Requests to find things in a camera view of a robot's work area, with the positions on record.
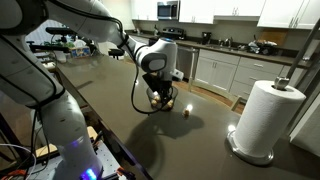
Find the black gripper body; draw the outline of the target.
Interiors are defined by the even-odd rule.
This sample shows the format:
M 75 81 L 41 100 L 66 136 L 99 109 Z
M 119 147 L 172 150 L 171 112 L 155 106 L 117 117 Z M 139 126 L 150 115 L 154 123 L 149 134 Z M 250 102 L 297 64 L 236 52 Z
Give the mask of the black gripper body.
M 153 92 L 158 92 L 161 97 L 167 97 L 168 90 L 172 87 L 171 81 L 163 81 L 158 76 L 146 73 L 143 75 L 144 81 Z

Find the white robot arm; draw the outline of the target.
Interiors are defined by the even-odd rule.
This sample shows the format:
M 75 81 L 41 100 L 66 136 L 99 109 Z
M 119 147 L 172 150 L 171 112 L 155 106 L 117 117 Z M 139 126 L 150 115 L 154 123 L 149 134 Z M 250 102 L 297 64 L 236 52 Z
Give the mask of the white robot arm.
M 77 101 L 31 52 L 26 35 L 52 19 L 93 41 L 109 41 L 141 67 L 163 102 L 171 99 L 171 82 L 182 78 L 175 68 L 177 44 L 167 38 L 152 46 L 137 42 L 98 0 L 0 0 L 0 12 L 0 90 L 39 113 L 44 134 L 62 157 L 50 177 L 100 180 L 103 165 Z

